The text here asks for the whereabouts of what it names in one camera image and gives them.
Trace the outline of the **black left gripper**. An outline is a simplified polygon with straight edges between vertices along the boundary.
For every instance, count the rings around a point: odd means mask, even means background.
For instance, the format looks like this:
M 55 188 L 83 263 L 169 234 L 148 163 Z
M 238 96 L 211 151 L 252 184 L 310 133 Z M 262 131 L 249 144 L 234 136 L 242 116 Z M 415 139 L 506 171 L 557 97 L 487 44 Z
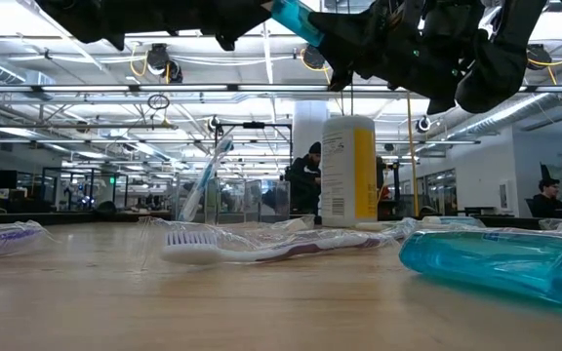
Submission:
M 162 31 L 177 36 L 179 32 L 171 23 L 167 1 L 37 0 L 36 4 L 80 42 L 105 39 L 119 51 L 127 34 Z M 228 52 L 235 50 L 242 35 L 271 17 L 260 0 L 198 0 L 185 13 Z

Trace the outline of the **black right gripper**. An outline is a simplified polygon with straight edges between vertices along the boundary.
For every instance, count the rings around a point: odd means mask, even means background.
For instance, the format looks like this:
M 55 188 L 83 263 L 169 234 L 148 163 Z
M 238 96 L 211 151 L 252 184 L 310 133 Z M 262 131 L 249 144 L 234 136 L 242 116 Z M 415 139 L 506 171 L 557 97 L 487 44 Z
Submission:
M 474 1 L 375 1 L 361 13 L 307 18 L 323 34 L 317 49 L 333 69 L 329 91 L 352 82 L 356 60 L 361 77 L 428 98 L 429 115 L 455 106 L 461 61 L 476 31 Z

